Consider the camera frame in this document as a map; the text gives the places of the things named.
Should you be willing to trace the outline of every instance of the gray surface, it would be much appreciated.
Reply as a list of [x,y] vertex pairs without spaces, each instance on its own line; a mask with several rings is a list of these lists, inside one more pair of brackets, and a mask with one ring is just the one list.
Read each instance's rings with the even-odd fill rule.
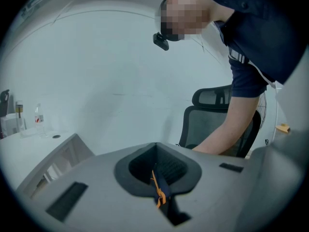
[[255,231],[276,217],[293,198],[308,167],[309,130],[292,131],[264,150],[263,167],[237,221],[236,231]]
[[285,82],[283,89],[277,94],[277,100],[282,108],[287,122],[292,130],[305,131],[309,129],[309,46],[296,69]]
[[[82,231],[187,231],[194,224],[212,231],[228,228],[232,231],[246,198],[251,193],[261,158],[246,160],[207,155],[175,145],[168,145],[195,160],[202,168],[202,177],[188,194],[176,196],[179,210],[192,219],[174,227],[157,210],[152,198],[130,195],[113,175],[118,160],[133,153],[135,146],[109,154],[92,157],[48,185],[36,203],[46,209],[72,182],[80,181],[89,188],[65,220],[65,224]],[[219,167],[222,162],[244,166],[242,173]]]

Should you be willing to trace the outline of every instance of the orange object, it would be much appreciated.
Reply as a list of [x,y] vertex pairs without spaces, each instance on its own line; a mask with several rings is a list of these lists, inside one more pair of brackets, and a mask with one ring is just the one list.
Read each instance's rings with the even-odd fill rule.
[[281,124],[280,126],[276,126],[276,129],[285,134],[288,134],[290,131],[290,127],[288,124]]
[[155,178],[154,171],[152,171],[152,172],[153,172],[153,178],[151,178],[151,180],[154,181],[155,186],[156,186],[156,192],[159,195],[158,204],[156,205],[156,207],[159,208],[161,206],[160,199],[162,199],[162,204],[165,204],[166,203],[166,196],[165,196],[165,193],[158,186],[158,183],[157,183],[156,178]]

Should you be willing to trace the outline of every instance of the gray chair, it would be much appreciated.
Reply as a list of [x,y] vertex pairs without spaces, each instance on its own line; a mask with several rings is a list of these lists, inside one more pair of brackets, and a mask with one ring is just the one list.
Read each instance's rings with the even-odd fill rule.
[[[179,141],[181,147],[193,149],[222,125],[230,101],[230,89],[226,87],[200,89],[194,94],[192,102],[195,105],[188,107],[183,116],[183,131]],[[255,111],[246,131],[223,155],[244,158],[259,132],[260,124],[261,116]]]

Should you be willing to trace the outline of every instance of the shirt sleeve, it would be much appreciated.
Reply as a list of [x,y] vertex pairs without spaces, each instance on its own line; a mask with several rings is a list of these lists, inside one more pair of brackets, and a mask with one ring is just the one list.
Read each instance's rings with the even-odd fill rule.
[[229,63],[233,73],[232,96],[254,98],[266,90],[268,83],[253,65],[233,59]]

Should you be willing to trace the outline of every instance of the plastic bottle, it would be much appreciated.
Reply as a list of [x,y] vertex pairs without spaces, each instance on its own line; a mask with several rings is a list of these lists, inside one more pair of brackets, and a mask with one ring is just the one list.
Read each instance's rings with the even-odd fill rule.
[[41,108],[41,103],[37,105],[37,108],[35,109],[35,127],[37,128],[38,135],[40,137],[46,137],[46,131],[44,127],[44,116],[43,116],[43,110]]
[[21,136],[25,133],[25,121],[24,121],[24,105],[22,101],[16,101],[15,105],[17,131]]

